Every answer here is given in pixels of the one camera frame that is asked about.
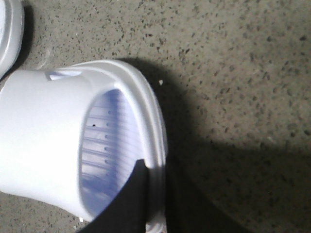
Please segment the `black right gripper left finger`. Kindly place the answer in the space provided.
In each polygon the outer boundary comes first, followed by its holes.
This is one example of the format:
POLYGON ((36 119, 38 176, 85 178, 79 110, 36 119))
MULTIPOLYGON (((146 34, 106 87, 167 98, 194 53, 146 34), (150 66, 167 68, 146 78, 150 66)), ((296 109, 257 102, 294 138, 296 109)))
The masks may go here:
POLYGON ((85 233, 144 233, 147 217, 149 170, 144 160, 136 161, 128 181, 85 233))

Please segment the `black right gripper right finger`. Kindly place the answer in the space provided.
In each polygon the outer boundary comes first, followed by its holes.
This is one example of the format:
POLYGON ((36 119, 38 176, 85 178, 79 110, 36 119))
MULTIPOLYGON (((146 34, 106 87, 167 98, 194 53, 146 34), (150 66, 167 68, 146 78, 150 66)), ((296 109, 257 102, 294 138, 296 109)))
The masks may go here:
POLYGON ((242 233, 243 226, 220 211, 190 180, 182 164, 166 160, 165 217, 169 233, 242 233))

